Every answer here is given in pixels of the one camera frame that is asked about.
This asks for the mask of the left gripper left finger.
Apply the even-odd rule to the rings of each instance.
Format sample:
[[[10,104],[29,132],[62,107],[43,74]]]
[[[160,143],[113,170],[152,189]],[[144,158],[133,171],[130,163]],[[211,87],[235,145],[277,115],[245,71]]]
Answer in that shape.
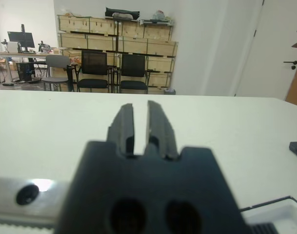
[[[134,154],[135,129],[133,105],[122,105],[112,124],[108,127],[106,141],[113,142],[117,151],[124,156]]]

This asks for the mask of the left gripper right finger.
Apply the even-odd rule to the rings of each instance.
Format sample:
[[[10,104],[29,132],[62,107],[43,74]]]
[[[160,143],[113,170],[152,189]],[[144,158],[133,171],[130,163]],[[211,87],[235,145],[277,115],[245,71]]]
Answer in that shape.
[[[147,144],[153,144],[163,159],[179,159],[173,127],[159,103],[148,101],[147,121]]]

